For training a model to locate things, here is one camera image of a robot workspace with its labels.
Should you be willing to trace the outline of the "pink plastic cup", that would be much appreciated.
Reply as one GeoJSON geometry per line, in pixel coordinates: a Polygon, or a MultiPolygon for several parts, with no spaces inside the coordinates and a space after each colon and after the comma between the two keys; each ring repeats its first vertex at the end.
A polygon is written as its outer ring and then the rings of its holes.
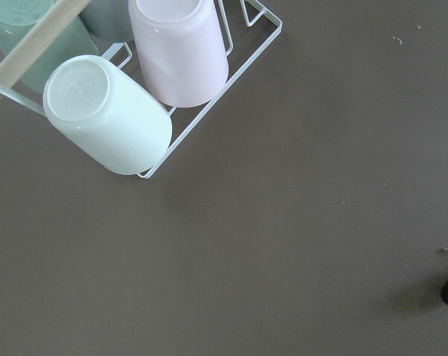
{"type": "Polygon", "coordinates": [[[213,1],[130,1],[145,86],[160,102],[192,108],[212,100],[228,78],[213,1]]]}

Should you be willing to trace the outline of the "green plastic cup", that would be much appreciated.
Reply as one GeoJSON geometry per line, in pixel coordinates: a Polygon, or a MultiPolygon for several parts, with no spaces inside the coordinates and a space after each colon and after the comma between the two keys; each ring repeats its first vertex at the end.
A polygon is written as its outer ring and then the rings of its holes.
{"type": "MultiPolygon", "coordinates": [[[[10,53],[55,4],[49,0],[0,1],[0,50],[10,53]]],[[[75,56],[99,53],[86,26],[76,17],[23,75],[22,82],[42,93],[51,73],[75,56]]]]}

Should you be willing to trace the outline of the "grey-blue plastic cup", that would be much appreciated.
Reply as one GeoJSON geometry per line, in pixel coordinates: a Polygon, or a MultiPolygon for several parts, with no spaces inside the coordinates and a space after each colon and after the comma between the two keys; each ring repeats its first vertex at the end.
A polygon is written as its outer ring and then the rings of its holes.
{"type": "Polygon", "coordinates": [[[134,39],[127,0],[91,1],[79,16],[89,32],[103,41],[134,39]]]}

